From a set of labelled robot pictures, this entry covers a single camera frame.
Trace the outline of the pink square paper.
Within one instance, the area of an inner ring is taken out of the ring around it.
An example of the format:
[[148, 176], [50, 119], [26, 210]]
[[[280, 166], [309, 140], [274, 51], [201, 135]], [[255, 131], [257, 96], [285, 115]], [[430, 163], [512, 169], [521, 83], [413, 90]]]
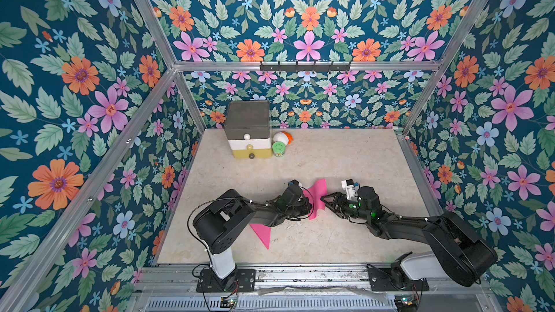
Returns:
[[272, 229], [266, 225], [261, 225], [261, 224], [250, 224], [250, 227], [251, 229], [253, 229], [254, 233], [260, 239], [264, 247], [266, 249], [269, 249]]

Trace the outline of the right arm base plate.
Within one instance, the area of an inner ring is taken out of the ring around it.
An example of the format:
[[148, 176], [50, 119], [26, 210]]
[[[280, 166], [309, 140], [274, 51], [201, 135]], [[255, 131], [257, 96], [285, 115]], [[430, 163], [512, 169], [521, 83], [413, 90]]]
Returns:
[[381, 268], [373, 264], [367, 264], [366, 269], [371, 290], [374, 292], [429, 291], [427, 280], [411, 280], [400, 267]]

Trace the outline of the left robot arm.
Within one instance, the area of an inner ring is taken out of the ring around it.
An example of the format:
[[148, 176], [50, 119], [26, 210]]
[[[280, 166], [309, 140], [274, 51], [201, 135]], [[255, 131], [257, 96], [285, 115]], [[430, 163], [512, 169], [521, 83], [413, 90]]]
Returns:
[[195, 238], [208, 251], [212, 273], [219, 280], [229, 280], [237, 269], [231, 247], [249, 225], [274, 228], [286, 221], [309, 218], [313, 211], [304, 188], [292, 180], [282, 194], [265, 202], [247, 199], [229, 189], [195, 215], [192, 227]]

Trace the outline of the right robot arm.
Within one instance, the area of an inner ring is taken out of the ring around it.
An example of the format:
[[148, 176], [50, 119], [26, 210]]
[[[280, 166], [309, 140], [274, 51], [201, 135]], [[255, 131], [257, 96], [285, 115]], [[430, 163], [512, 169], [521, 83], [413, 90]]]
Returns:
[[428, 245], [434, 257], [432, 263], [417, 267], [440, 267], [447, 277], [463, 287], [479, 281], [498, 260], [496, 251], [455, 213], [427, 218], [398, 215], [383, 206], [379, 195], [369, 186], [358, 188], [353, 196], [336, 192], [320, 200], [335, 215], [356, 220], [377, 238]]

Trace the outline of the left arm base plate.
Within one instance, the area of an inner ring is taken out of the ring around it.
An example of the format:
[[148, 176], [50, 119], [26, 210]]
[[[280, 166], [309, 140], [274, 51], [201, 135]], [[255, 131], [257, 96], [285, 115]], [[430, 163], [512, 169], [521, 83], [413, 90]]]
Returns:
[[197, 281], [197, 293], [245, 293], [253, 292], [256, 270], [235, 269], [226, 278], [219, 278], [210, 268], [203, 269]]

